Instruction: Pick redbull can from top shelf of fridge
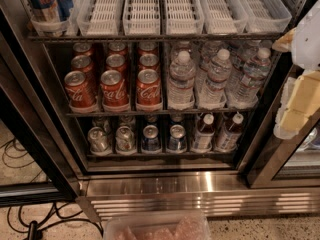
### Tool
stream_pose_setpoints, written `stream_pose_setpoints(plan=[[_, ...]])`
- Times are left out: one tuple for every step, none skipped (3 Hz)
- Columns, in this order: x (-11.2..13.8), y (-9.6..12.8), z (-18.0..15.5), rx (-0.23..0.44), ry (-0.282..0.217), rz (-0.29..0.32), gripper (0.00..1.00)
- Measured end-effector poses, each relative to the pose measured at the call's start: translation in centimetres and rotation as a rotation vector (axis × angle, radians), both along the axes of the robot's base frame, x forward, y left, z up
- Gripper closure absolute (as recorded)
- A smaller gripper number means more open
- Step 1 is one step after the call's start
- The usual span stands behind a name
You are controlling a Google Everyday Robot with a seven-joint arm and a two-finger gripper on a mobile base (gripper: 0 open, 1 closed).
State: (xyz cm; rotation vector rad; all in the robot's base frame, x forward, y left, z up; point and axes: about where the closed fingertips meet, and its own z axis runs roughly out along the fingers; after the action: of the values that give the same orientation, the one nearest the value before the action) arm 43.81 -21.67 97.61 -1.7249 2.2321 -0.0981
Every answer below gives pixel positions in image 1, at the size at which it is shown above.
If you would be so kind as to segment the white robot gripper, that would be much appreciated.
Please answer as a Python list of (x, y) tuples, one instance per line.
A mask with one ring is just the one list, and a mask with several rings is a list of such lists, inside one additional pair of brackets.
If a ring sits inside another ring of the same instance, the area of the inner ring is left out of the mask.
[(296, 29), (272, 44), (272, 49), (282, 53), (291, 51), (293, 63), (306, 70), (298, 78), (289, 77), (283, 87), (273, 134), (287, 140), (296, 136), (320, 108), (320, 0)]

